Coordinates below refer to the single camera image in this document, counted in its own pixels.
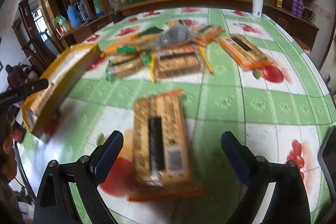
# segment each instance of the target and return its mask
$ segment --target purple spray can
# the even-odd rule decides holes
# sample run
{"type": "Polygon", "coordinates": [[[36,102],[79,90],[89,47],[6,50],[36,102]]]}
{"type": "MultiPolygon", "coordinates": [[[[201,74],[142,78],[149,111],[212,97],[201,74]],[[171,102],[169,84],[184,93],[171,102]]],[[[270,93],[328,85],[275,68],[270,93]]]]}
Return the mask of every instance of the purple spray can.
{"type": "Polygon", "coordinates": [[[292,15],[296,15],[298,3],[299,3],[299,0],[293,0],[293,3],[292,3],[292,15]]]}
{"type": "Polygon", "coordinates": [[[303,13],[303,1],[302,0],[299,0],[299,3],[297,4],[297,11],[296,11],[296,15],[298,17],[302,17],[302,13],[303,13]]]}

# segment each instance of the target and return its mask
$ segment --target white spray bottle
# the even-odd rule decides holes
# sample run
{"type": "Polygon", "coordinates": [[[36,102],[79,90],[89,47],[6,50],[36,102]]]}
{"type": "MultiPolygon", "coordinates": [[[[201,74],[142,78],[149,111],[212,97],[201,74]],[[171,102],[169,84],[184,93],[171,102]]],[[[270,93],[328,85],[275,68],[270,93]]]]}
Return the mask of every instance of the white spray bottle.
{"type": "Polygon", "coordinates": [[[261,18],[261,12],[263,10],[264,0],[252,1],[252,15],[257,18],[261,18]]]}

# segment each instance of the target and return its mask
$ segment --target blue bottle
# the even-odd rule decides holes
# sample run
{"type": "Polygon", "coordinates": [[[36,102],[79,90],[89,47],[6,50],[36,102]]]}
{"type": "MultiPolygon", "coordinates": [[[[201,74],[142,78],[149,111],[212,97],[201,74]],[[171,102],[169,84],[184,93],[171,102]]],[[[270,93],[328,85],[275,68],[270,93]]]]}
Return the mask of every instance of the blue bottle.
{"type": "Polygon", "coordinates": [[[73,28],[78,28],[82,24],[82,20],[79,16],[78,10],[74,5],[68,6],[68,17],[73,28]]]}

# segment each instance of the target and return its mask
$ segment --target yellow box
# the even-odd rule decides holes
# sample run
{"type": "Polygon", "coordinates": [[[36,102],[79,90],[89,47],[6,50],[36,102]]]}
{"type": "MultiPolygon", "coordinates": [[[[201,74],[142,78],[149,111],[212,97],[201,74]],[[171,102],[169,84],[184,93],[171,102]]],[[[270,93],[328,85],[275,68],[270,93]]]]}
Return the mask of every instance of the yellow box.
{"type": "Polygon", "coordinates": [[[28,130],[40,138],[44,129],[54,117],[55,111],[60,107],[73,85],[85,71],[97,60],[101,54],[97,44],[77,44],[67,48],[45,70],[40,79],[48,79],[54,83],[51,96],[46,100],[38,117],[31,111],[34,100],[39,93],[29,96],[22,106],[22,117],[28,130]]]}

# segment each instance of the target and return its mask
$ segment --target table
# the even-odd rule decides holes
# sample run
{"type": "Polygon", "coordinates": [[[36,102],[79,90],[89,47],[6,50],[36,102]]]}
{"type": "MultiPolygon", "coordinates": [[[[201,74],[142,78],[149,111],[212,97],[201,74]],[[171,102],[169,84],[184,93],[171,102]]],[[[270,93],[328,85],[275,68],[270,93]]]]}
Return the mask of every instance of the table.
{"type": "MultiPolygon", "coordinates": [[[[115,81],[106,81],[107,59],[100,60],[77,82],[60,107],[60,127],[48,144],[27,134],[19,147],[28,180],[37,194],[44,169],[50,160],[60,163],[89,155],[98,136],[133,127],[135,98],[182,88],[186,130],[193,153],[195,176],[203,183],[204,196],[156,203],[129,203],[100,194],[119,223],[225,223],[246,190],[238,182],[220,145],[224,131],[232,131],[254,155],[270,162],[285,163],[293,140],[302,144],[301,168],[309,199],[312,223],[330,193],[317,161],[317,153],[329,128],[336,122],[336,110],[328,89],[308,55],[278,24],[264,15],[214,8],[177,8],[142,13],[96,34],[103,50],[120,30],[156,26],[167,29],[169,19],[191,19],[194,24],[212,23],[226,29],[224,35],[244,35],[264,53],[273,57],[284,80],[272,83],[252,72],[244,72],[217,43],[206,48],[215,74],[201,73],[165,79],[152,84],[147,69],[115,81]]],[[[82,221],[90,223],[76,187],[71,185],[82,221]]],[[[270,184],[255,222],[259,223],[269,204],[274,185],[270,184]]]]}

